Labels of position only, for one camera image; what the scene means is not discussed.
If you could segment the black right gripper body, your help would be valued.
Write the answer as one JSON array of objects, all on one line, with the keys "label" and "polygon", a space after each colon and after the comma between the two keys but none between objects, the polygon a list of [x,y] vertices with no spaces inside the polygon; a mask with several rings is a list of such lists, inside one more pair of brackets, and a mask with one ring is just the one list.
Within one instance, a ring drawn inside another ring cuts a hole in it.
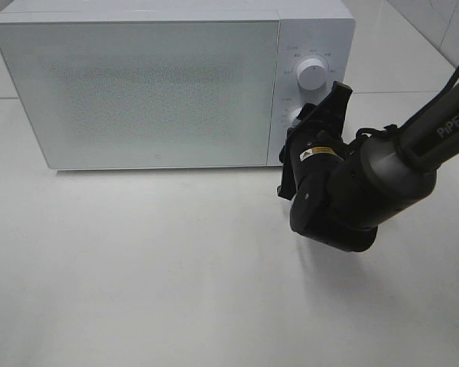
[{"label": "black right gripper body", "polygon": [[277,194],[291,199],[310,176],[323,175],[346,157],[347,145],[342,134],[329,134],[321,122],[313,128],[303,125],[288,128],[278,159],[282,176]]}]

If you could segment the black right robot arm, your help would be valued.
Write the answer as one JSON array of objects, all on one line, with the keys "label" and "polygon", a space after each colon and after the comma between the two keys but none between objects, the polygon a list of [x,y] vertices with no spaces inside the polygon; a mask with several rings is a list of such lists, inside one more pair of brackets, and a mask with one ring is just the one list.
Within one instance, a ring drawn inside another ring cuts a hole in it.
[{"label": "black right robot arm", "polygon": [[351,93],[335,83],[321,103],[301,110],[279,155],[277,193],[291,202],[293,232],[363,252],[381,223],[431,194],[438,168],[459,154],[459,80],[404,125],[361,128],[346,143]]}]

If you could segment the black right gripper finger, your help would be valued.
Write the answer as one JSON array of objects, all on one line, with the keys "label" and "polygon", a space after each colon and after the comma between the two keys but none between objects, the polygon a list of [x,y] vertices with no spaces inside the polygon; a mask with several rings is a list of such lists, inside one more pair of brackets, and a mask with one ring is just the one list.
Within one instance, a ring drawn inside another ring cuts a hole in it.
[{"label": "black right gripper finger", "polygon": [[348,102],[353,90],[346,84],[334,81],[330,93],[318,106],[317,117],[329,134],[342,134]]},{"label": "black right gripper finger", "polygon": [[320,117],[318,114],[315,112],[317,109],[317,105],[313,103],[305,103],[302,106],[301,113],[299,115],[299,118],[301,122],[292,128],[297,128],[298,126],[303,125],[305,128],[313,128],[314,126],[317,126],[320,124]]}]

